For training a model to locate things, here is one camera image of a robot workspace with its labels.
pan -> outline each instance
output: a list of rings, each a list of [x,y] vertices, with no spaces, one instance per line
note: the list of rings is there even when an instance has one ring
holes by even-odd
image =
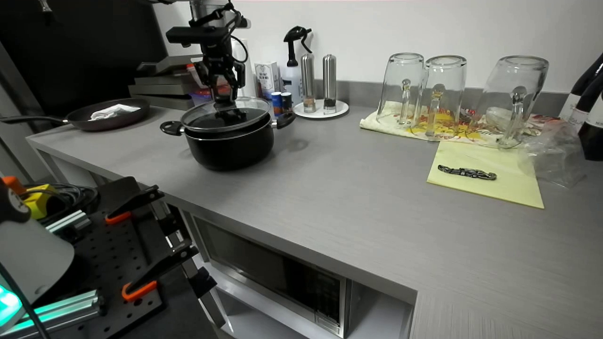
[[[114,130],[133,123],[142,121],[148,115],[148,102],[141,98],[120,98],[120,100],[107,100],[99,104],[92,104],[80,110],[75,110],[60,117],[12,117],[12,119],[0,119],[5,125],[16,123],[31,123],[31,121],[52,121],[61,125],[71,125],[77,130],[84,132],[99,132],[99,130]]]

orange clip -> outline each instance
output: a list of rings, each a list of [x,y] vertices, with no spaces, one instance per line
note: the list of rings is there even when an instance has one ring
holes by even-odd
[[[14,176],[1,177],[3,187],[11,189],[16,196],[24,196],[26,191]]]
[[[127,285],[124,285],[120,289],[120,298],[126,302],[126,304],[131,304],[146,294],[150,294],[152,290],[156,290],[158,283],[156,281],[150,281],[148,285],[142,285],[141,289],[133,290],[133,292],[127,292]]]
[[[114,226],[114,225],[120,225],[124,221],[129,221],[133,215],[127,211],[127,213],[120,213],[120,215],[114,215],[112,219],[107,219],[105,217],[105,226]]]

drinking glass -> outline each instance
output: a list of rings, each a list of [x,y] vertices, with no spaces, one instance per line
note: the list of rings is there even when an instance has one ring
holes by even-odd
[[[382,76],[376,121],[384,125],[410,127],[418,112],[423,76],[425,68],[421,55],[391,55]]]
[[[459,55],[438,55],[427,61],[423,89],[425,138],[429,142],[453,136],[461,113],[467,61]]]
[[[548,61],[527,55],[510,55],[495,63],[476,112],[485,117],[491,132],[500,134],[499,147],[514,147],[521,142],[521,129],[540,95]]]

black pot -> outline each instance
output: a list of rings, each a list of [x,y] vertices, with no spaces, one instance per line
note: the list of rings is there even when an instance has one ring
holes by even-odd
[[[191,157],[212,172],[231,172],[265,159],[272,147],[272,121],[263,110],[227,108],[214,113],[190,110],[180,121],[165,121],[161,132],[186,136]]]

kitchen counter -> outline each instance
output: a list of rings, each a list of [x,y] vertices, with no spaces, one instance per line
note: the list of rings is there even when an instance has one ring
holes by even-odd
[[[212,174],[158,125],[28,138],[48,161],[133,176],[235,234],[414,304],[412,339],[603,338],[603,164],[531,210],[427,185],[436,145],[357,129],[370,110],[276,132],[259,164]]]

